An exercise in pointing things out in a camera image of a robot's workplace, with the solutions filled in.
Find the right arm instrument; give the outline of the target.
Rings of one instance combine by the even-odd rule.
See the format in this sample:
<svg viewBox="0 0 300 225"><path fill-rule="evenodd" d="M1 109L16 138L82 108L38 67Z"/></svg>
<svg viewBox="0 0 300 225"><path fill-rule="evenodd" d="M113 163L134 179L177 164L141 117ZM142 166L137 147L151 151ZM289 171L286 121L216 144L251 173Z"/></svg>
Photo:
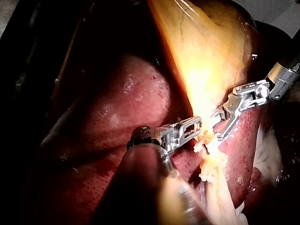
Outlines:
<svg viewBox="0 0 300 225"><path fill-rule="evenodd" d="M280 100L298 77L298 73L277 62L265 79L233 88L231 106L244 111L264 105L270 100Z"/></svg>

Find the left arm instrument jaw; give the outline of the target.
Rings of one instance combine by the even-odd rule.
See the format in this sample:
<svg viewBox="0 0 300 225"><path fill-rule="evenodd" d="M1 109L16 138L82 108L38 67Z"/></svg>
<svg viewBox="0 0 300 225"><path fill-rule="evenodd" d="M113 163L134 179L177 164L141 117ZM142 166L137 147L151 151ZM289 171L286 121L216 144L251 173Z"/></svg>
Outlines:
<svg viewBox="0 0 300 225"><path fill-rule="evenodd" d="M202 119L199 116L183 120L180 126L180 141L189 141L200 134Z"/></svg>

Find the left arm instrument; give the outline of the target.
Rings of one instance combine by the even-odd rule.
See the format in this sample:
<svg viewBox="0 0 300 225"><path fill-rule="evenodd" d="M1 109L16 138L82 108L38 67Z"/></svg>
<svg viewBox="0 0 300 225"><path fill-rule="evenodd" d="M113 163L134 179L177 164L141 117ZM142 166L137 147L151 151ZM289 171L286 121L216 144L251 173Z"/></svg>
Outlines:
<svg viewBox="0 0 300 225"><path fill-rule="evenodd" d="M167 124L160 127L142 125L134 129L130 140L127 142L127 149L139 144L154 144L158 146L159 156L164 164L171 164L171 155L179 148L181 138L184 137L183 121Z"/></svg>

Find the right arm instrument jaw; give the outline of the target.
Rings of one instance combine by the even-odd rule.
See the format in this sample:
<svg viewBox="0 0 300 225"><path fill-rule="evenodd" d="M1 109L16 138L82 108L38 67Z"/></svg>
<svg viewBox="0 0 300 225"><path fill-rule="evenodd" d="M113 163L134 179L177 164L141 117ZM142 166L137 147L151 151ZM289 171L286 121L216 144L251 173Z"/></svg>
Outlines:
<svg viewBox="0 0 300 225"><path fill-rule="evenodd" d="M237 120L237 95L230 93L228 100L220 105L210 117L211 122L235 122Z"/></svg>
<svg viewBox="0 0 300 225"><path fill-rule="evenodd" d="M219 131L219 134L217 135L217 139L219 141L224 141L232 128L236 125L236 122L240 118L241 111L239 109L236 110L225 110L225 124L223 128Z"/></svg>

